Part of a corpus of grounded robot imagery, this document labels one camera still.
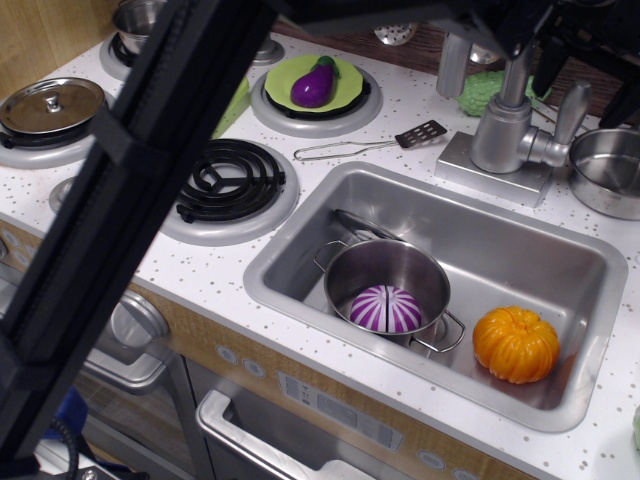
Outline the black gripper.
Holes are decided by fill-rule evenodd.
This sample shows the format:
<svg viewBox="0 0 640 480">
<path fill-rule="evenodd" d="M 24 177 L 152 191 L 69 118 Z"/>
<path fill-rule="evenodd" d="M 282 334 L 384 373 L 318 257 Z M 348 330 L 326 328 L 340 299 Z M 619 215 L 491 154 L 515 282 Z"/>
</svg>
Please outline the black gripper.
<svg viewBox="0 0 640 480">
<path fill-rule="evenodd" d="M 637 1 L 554 1 L 537 37 L 540 58 L 533 91 L 542 98 L 568 58 L 587 62 L 601 57 L 639 63 L 639 3 Z M 639 112 L 639 70 L 609 81 L 612 94 L 599 127 L 620 127 Z"/>
</svg>

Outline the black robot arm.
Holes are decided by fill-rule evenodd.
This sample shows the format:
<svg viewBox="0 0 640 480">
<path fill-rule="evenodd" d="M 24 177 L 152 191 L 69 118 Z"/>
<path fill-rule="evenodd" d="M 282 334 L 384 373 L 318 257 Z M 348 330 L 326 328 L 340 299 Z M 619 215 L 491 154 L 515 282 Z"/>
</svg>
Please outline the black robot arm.
<svg viewBox="0 0 640 480">
<path fill-rule="evenodd" d="M 512 54 L 515 29 L 537 25 L 519 1 L 180 1 L 162 15 L 150 49 L 115 106 L 93 122 L 97 141 L 29 267 L 1 327 L 1 459 L 28 461 L 54 409 L 132 278 L 179 293 L 227 325 L 335 381 L 356 405 L 406 424 L 408 437 L 434 430 L 538 478 L 635 479 L 632 415 L 639 403 L 639 230 L 601 220 L 591 246 L 612 249 L 603 269 L 611 306 L 585 321 L 573 378 L 585 393 L 577 423 L 554 432 L 509 419 L 459 392 L 437 366 L 411 372 L 382 355 L 384 343 L 322 332 L 304 314 L 259 308 L 246 292 L 215 296 L 207 279 L 246 268 L 194 257 L 188 272 L 158 239 L 170 202 L 221 118 L 232 85 L 259 41 L 284 16 L 313 34 L 370 28 L 386 19 L 428 21 Z"/>
</svg>

